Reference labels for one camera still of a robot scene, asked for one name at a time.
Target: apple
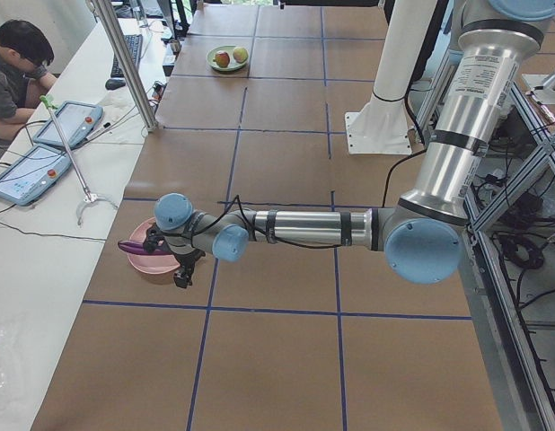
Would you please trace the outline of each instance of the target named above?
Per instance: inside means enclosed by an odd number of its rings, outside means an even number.
[[[241,64],[248,59],[248,50],[244,47],[235,47],[232,51],[232,57]]]
[[[217,51],[214,61],[220,67],[227,67],[230,64],[230,55],[226,51]]]

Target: white table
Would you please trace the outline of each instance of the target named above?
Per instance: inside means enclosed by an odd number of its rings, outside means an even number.
[[[125,34],[139,32],[134,20],[120,20]],[[139,74],[146,89],[165,82],[162,70],[165,48],[162,26],[155,22],[144,35]],[[55,103],[101,103],[104,118],[114,122],[134,106],[126,87],[108,92],[113,53],[106,34],[97,24],[50,92]],[[134,109],[128,114],[136,114]],[[40,106],[31,121],[47,119]],[[36,132],[38,127],[31,128]],[[144,143],[144,123],[139,115],[75,151],[75,158],[92,192],[109,196],[117,204]],[[23,154],[31,147],[22,131],[10,150]],[[6,153],[3,162],[19,156]],[[75,210],[84,193],[74,172],[50,189],[31,207],[14,207],[0,221],[24,231],[61,233],[105,239],[116,211],[98,203],[84,211],[82,227]],[[0,200],[0,210],[9,207]],[[1,431],[27,430],[40,407],[57,361],[72,327],[84,291],[101,253],[102,241],[45,238],[16,232],[0,225],[0,364],[5,365],[6,386],[0,402],[7,406],[0,418]]]

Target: blue joint cap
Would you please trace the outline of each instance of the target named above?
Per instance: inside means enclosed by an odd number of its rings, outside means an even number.
[[[449,63],[451,63],[452,65],[456,65],[456,66],[458,66],[459,63],[461,63],[461,59],[463,58],[463,52],[462,51],[456,51],[455,49],[449,49],[448,54],[449,54]]]
[[[194,207],[188,198],[180,193],[170,193],[155,203],[155,223],[162,231],[172,231],[183,226],[193,212]]]
[[[235,262],[245,252],[249,240],[248,231],[237,224],[229,224],[216,235],[212,244],[212,254],[218,259]]]
[[[462,256],[457,232],[431,218],[417,218],[392,230],[385,242],[390,267],[412,283],[437,283],[451,276]]]
[[[489,0],[499,13],[517,21],[542,21],[555,16],[555,0]]]

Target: green plate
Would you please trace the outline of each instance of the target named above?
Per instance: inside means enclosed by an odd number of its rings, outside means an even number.
[[[212,69],[215,69],[218,72],[233,72],[234,70],[241,69],[248,64],[249,59],[245,60],[243,63],[238,63],[237,61],[235,61],[232,57],[232,51],[234,48],[235,45],[223,45],[221,47],[212,49],[207,53],[207,63],[212,67]],[[230,64],[227,65],[227,67],[220,67],[214,61],[217,51],[227,51],[227,53],[230,55]]]

